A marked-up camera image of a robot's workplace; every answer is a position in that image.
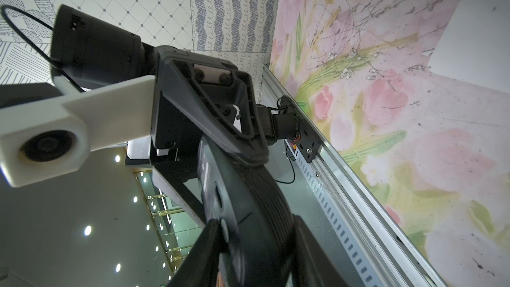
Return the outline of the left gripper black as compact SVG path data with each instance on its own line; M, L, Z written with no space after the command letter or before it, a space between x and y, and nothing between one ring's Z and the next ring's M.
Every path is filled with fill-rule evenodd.
M149 55L155 77L152 151L192 156L208 137L246 166L268 162L268 144L257 112L251 76L220 58L160 46ZM197 163L157 163L153 184L205 227L201 201L185 183L197 178Z

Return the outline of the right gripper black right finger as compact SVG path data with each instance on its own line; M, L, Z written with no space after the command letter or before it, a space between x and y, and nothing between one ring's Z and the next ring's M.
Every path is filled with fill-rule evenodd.
M294 286L347 287L348 283L337 272L304 220L297 215L294 215L294 231Z

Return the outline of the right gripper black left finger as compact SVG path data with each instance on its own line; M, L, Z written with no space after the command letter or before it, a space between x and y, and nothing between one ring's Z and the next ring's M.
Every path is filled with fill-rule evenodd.
M221 253L221 228L209 220L188 257L166 287L216 286Z

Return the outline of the black wireless mouse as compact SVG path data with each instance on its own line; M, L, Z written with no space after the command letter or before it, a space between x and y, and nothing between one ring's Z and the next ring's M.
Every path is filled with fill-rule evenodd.
M293 216L265 166L248 167L207 137L199 144L207 220L219 222L226 286L285 286L292 267Z

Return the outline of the silver laptop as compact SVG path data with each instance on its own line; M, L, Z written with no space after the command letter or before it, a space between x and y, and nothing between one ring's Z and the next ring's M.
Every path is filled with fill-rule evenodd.
M509 92L509 0L460 0L429 60L432 73Z

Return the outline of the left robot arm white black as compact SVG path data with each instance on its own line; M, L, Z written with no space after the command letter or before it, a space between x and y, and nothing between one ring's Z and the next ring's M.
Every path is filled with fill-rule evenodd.
M252 79L231 62L140 37L63 5L51 28L52 84L1 87L1 172L12 187L79 170L93 151L151 138L154 183L199 223L292 214L267 172L269 129Z

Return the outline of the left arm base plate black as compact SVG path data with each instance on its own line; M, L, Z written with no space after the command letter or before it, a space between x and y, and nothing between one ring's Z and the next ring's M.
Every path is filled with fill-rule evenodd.
M304 157L312 163L320 152L322 140L313 124L298 104L289 96L282 96L277 101L278 139L288 140Z

